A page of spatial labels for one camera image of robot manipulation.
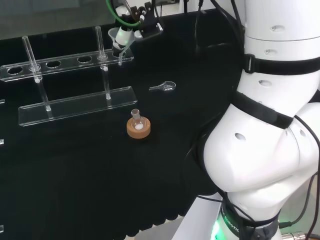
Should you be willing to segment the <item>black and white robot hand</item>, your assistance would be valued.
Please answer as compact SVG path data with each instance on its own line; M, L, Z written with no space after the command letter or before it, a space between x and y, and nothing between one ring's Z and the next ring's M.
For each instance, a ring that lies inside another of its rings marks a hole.
M116 34L112 41L112 51L115 57L125 54L133 42L141 43L157 37L164 31L164 24L159 17L154 0L141 6L130 6L126 0L107 0L109 12L115 18Z

